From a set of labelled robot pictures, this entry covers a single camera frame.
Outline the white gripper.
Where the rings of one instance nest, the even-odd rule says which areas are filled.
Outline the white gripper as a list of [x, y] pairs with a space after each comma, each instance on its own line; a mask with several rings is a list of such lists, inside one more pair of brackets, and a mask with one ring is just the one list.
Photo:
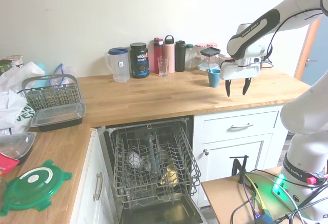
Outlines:
[[231, 80], [245, 79], [242, 90], [242, 94], [245, 95], [250, 86], [251, 78], [257, 77], [260, 73], [259, 63], [253, 63], [246, 67], [239, 67], [237, 64], [224, 62], [220, 68], [220, 78], [225, 80], [225, 90], [228, 97], [231, 94]]

